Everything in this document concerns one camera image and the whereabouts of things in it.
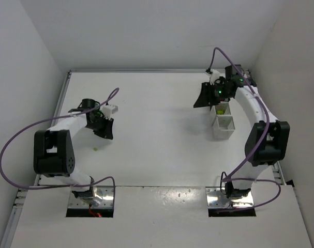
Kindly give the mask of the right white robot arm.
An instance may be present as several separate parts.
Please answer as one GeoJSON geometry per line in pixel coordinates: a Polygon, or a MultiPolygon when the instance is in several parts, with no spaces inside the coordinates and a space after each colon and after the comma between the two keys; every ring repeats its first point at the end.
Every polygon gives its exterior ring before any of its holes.
{"type": "Polygon", "coordinates": [[[244,146],[245,158],[221,180],[227,198],[247,196],[252,184],[270,165],[283,160],[286,154],[290,125],[280,121],[263,102],[256,83],[242,74],[240,65],[227,66],[225,75],[207,69],[209,82],[202,83],[195,108],[219,105],[234,99],[244,110],[251,131],[244,146]]]}

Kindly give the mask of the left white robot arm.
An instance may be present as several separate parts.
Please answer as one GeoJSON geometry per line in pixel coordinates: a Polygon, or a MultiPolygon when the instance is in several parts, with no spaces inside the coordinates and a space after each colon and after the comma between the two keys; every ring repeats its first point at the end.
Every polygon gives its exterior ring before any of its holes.
{"type": "Polygon", "coordinates": [[[101,195],[94,179],[76,167],[72,138],[83,128],[106,140],[113,139],[112,115],[118,111],[116,105],[108,103],[103,107],[93,99],[83,99],[81,104],[69,111],[64,118],[47,130],[34,135],[34,171],[48,178],[55,178],[72,186],[74,197],[89,206],[98,206],[101,195]]]}

